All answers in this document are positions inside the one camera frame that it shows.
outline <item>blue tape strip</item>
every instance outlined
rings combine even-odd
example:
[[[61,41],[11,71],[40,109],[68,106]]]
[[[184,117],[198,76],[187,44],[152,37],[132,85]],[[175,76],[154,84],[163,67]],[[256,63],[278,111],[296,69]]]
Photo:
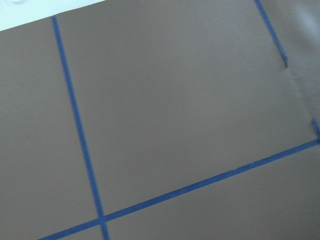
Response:
[[[109,240],[107,226],[104,221],[104,211],[103,211],[103,207],[102,207],[100,196],[99,196],[99,191],[98,191],[98,186],[97,186],[93,166],[91,163],[91,158],[90,158],[90,154],[89,154],[89,150],[88,150],[88,146],[87,146],[85,132],[84,132],[84,129],[82,126],[81,118],[80,118],[80,113],[79,113],[79,109],[78,109],[78,105],[77,105],[77,101],[76,101],[74,87],[73,87],[72,80],[71,80],[71,75],[70,75],[67,57],[65,54],[64,46],[63,46],[63,41],[62,41],[60,29],[59,29],[58,20],[55,16],[53,16],[51,19],[52,19],[53,29],[54,29],[54,33],[55,33],[55,37],[56,37],[57,46],[58,46],[59,53],[60,53],[60,60],[61,60],[61,64],[62,64],[64,76],[65,76],[65,82],[66,82],[67,89],[69,92],[69,98],[70,98],[70,102],[71,102],[71,106],[72,106],[74,120],[75,120],[76,128],[78,131],[79,140],[81,143],[85,166],[86,166],[87,174],[88,174],[90,185],[91,185],[95,208],[96,208],[97,215],[98,215],[98,222],[101,227],[103,239]]]
[[[318,123],[315,119],[312,119],[312,124],[313,124],[313,128],[314,128],[314,131],[318,137],[318,141],[320,143],[320,130],[319,130],[319,126],[318,126]]]
[[[280,41],[278,39],[278,36],[277,36],[274,28],[271,25],[271,22],[269,21],[269,18],[268,18],[267,14],[266,14],[266,11],[264,10],[264,7],[262,6],[260,0],[254,0],[254,2],[255,2],[256,6],[257,6],[257,8],[258,8],[258,10],[259,10],[264,22],[265,22],[266,27],[268,28],[268,30],[269,30],[269,32],[271,34],[271,37],[273,38],[274,43],[276,44],[276,46],[277,46],[277,48],[278,48],[278,50],[279,50],[279,52],[280,52],[280,54],[282,56],[282,59],[283,59],[284,64],[285,64],[285,67],[287,68],[289,66],[288,57],[287,57],[287,55],[285,53],[285,50],[282,47],[282,45],[281,45],[281,43],[280,43]]]
[[[287,156],[296,154],[298,152],[307,150],[307,149],[312,148],[314,146],[317,146],[319,144],[320,143],[318,142],[317,139],[313,140],[313,141],[310,141],[310,142],[307,142],[307,143],[304,143],[304,144],[301,144],[299,146],[296,146],[296,147],[290,148],[288,150],[279,152],[279,153],[277,153],[275,155],[269,156],[267,158],[263,158],[261,160],[255,161],[253,163],[249,163],[247,165],[241,166],[241,167],[239,167],[239,168],[237,168],[235,170],[230,170],[230,171],[221,173],[221,174],[213,176],[211,178],[208,178],[208,179],[193,183],[191,185],[179,188],[177,190],[171,191],[171,192],[163,194],[161,196],[157,196],[157,197],[149,199],[147,201],[143,201],[141,203],[129,206],[129,207],[124,208],[122,210],[110,213],[110,214],[104,216],[104,220],[106,222],[108,222],[108,221],[123,217],[125,215],[132,214],[132,213],[134,213],[136,211],[139,211],[141,209],[145,209],[147,207],[150,207],[150,206],[159,204],[161,202],[167,201],[169,199],[178,197],[180,195],[189,193],[189,192],[194,191],[196,189],[200,189],[200,188],[203,188],[205,186],[214,184],[214,183],[219,182],[219,181],[221,181],[223,179],[227,179],[227,178],[230,178],[232,176],[235,176],[235,175],[244,173],[246,171],[249,171],[251,169],[258,168],[260,166],[269,164],[271,162],[274,162],[276,160],[279,160],[279,159],[285,158]],[[82,230],[85,230],[87,228],[94,227],[96,225],[98,225],[98,220],[94,219],[94,220],[91,220],[89,222],[80,224],[78,226],[74,226],[74,227],[68,228],[66,230],[63,230],[61,232],[49,235],[47,237],[40,238],[39,240],[57,240],[57,239],[66,237],[68,235],[71,235],[71,234],[80,232]]]

